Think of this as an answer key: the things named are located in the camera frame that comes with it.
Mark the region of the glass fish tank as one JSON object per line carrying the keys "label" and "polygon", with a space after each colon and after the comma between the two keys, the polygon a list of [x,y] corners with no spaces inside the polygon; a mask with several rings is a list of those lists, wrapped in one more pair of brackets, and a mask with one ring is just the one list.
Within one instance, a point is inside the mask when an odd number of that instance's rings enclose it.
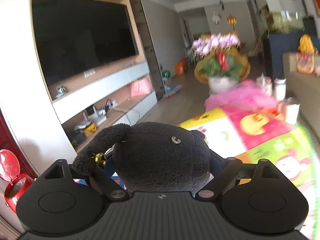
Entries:
{"label": "glass fish tank", "polygon": [[305,0],[253,0],[263,29],[274,33],[304,32],[317,36],[315,18]]}

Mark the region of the large black television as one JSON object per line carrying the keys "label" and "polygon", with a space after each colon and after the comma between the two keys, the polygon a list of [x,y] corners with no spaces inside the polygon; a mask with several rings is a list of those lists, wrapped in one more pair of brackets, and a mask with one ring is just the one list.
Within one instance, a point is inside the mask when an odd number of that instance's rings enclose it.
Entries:
{"label": "large black television", "polygon": [[37,52],[48,86],[138,54],[125,5],[34,0],[32,10]]}

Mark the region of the white cylinder cup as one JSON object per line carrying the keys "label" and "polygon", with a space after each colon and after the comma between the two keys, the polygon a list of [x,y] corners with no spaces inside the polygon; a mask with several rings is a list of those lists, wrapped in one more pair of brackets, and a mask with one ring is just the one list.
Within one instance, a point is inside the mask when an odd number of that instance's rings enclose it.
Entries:
{"label": "white cylinder cup", "polygon": [[286,97],[286,79],[276,78],[273,82],[273,96],[278,101],[283,101]]}

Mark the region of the colourful cartoon play mat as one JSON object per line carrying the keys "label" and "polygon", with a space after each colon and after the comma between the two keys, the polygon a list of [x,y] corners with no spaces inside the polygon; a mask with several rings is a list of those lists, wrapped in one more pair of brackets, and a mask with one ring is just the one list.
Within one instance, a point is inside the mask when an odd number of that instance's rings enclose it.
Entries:
{"label": "colourful cartoon play mat", "polygon": [[216,107],[180,127],[202,132],[209,148],[223,158],[236,157],[250,164],[268,159],[276,165],[308,201],[302,234],[319,239],[319,158],[306,128],[235,105]]}

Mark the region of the potted pink flower plant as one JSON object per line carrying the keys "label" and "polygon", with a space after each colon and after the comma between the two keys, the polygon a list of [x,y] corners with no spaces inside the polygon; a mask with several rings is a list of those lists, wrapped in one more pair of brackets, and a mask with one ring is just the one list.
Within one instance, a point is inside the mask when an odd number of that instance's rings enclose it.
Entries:
{"label": "potted pink flower plant", "polygon": [[206,35],[193,41],[191,51],[197,61],[194,75],[209,86],[210,93],[228,91],[240,81],[243,65],[236,59],[240,44],[234,33]]}

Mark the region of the pink gift bag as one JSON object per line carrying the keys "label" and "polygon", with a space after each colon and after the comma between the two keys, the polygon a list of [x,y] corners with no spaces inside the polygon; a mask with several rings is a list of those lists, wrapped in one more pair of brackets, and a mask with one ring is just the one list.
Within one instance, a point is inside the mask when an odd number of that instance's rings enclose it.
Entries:
{"label": "pink gift bag", "polygon": [[149,76],[142,77],[130,84],[130,92],[132,97],[145,96],[153,91],[153,87]]}

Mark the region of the red lidded container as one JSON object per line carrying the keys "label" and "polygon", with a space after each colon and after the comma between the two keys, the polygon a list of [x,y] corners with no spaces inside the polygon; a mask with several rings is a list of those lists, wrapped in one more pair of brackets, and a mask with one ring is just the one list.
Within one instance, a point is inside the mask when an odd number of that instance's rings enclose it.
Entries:
{"label": "red lidded container", "polygon": [[8,206],[16,213],[16,205],[20,197],[34,182],[28,174],[21,173],[20,163],[10,150],[1,150],[1,179],[8,182],[4,199]]}

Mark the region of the black plush toy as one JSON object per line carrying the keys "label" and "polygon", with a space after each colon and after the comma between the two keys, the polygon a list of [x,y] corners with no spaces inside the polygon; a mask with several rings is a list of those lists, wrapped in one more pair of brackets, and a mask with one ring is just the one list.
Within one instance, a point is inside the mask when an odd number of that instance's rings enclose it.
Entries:
{"label": "black plush toy", "polygon": [[113,149],[114,170],[130,192],[196,193],[210,179],[211,151],[198,130],[157,122],[102,129],[76,156],[73,169],[89,176]]}

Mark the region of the beige sofa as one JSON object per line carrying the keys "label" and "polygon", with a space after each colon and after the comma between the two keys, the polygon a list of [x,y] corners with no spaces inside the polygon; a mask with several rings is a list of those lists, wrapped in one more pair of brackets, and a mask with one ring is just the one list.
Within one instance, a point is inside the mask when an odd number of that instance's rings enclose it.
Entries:
{"label": "beige sofa", "polygon": [[287,91],[300,102],[300,114],[319,137],[319,77],[297,70],[297,53],[283,55]]}

